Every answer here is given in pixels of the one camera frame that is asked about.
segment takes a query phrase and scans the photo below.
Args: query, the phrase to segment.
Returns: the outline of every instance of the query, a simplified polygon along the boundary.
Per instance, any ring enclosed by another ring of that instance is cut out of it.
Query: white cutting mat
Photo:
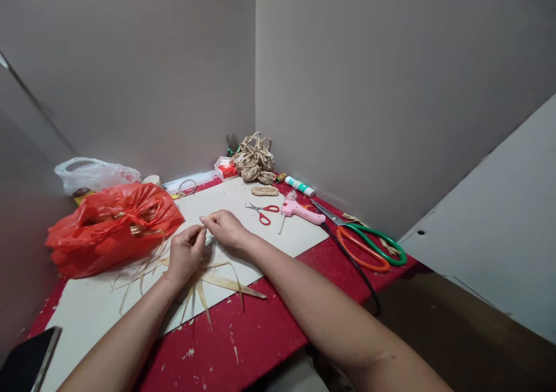
[[[258,213],[245,208],[245,205],[252,202],[257,207],[267,205],[280,207],[284,196],[256,197],[251,194],[253,186],[256,185],[246,184],[241,178],[235,178],[177,200],[176,205],[180,208],[186,221],[176,231],[176,234],[193,224],[201,224],[199,221],[201,215],[209,215],[213,211],[226,209],[233,212],[249,231],[261,236],[292,257],[298,256],[328,237],[320,227],[297,216],[286,218],[282,234],[278,235],[282,216],[279,213],[263,211],[272,221],[269,226],[263,226],[259,222]],[[212,262],[231,261],[240,282],[244,285],[249,285],[262,277],[262,274],[254,267],[230,257],[214,242],[210,233],[207,237],[206,253],[212,254]],[[165,269],[164,266],[161,266],[155,270],[154,274],[145,276],[143,292],[146,292],[155,283]],[[230,266],[221,266],[213,271],[229,279],[235,278]],[[130,268],[128,273],[133,274],[134,268]],[[116,275],[116,273],[104,273],[91,278],[70,280],[66,285],[60,303],[48,324],[48,327],[58,325],[62,327],[63,331],[50,368],[46,373],[42,391],[55,391],[85,354],[119,320],[119,308],[126,288],[118,287],[126,284],[129,277],[126,274],[120,276],[116,282],[118,289],[112,291]],[[208,283],[204,283],[203,287],[209,307],[234,294],[233,291]],[[122,313],[129,310],[140,298],[139,282],[136,282],[129,291]],[[198,297],[194,301],[195,309],[191,302],[185,313],[185,320],[190,320],[204,312]],[[179,326],[182,313],[183,306],[174,313],[164,332],[169,332]],[[217,318],[213,319],[213,324],[218,324]]]

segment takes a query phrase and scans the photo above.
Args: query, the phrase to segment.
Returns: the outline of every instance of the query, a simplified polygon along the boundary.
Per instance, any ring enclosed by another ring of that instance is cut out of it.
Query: glue gun cord
[[[378,300],[378,296],[376,295],[376,292],[374,290],[374,288],[371,285],[371,282],[369,281],[369,279],[367,279],[365,273],[363,272],[363,270],[361,269],[361,267],[359,267],[359,265],[357,264],[357,262],[355,260],[353,260],[353,258],[350,256],[350,254],[346,251],[346,249],[344,248],[344,246],[342,246],[342,244],[339,242],[338,238],[336,237],[336,235],[334,235],[332,233],[332,230],[330,230],[330,227],[328,227],[328,225],[323,222],[320,225],[328,234],[330,234],[330,236],[334,239],[334,241],[336,242],[336,244],[338,245],[338,247],[342,250],[343,254],[345,257],[347,257],[351,263],[353,264],[353,266],[355,266],[355,268],[357,269],[357,271],[359,272],[359,274],[361,275],[361,277],[363,278],[363,281],[365,282],[365,284],[367,285],[367,287],[369,288],[369,290],[371,291],[371,295],[373,300],[375,301],[376,304],[376,311],[373,314],[374,317],[378,317],[381,314],[381,303]]]

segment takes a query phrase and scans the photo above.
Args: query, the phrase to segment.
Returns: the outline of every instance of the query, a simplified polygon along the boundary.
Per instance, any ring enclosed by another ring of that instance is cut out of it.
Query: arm
[[[245,229],[229,211],[201,222],[272,282],[305,335],[360,391],[450,391],[398,336],[336,285]]]
[[[206,229],[191,226],[172,238],[170,267],[98,341],[58,391],[126,391],[135,383],[175,296],[199,266]]]

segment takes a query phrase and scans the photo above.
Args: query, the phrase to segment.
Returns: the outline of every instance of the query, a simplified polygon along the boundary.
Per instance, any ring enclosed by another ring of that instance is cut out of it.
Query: hand
[[[252,235],[228,210],[216,211],[209,214],[208,217],[200,217],[200,220],[214,237],[226,246],[241,249]]]
[[[187,227],[172,238],[166,280],[185,285],[201,263],[206,239],[207,229],[200,225]]]

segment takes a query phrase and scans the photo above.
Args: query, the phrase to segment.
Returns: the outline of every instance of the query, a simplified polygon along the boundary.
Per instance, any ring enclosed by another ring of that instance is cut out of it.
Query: black phone
[[[38,392],[61,331],[52,327],[16,346],[0,369],[0,390]]]

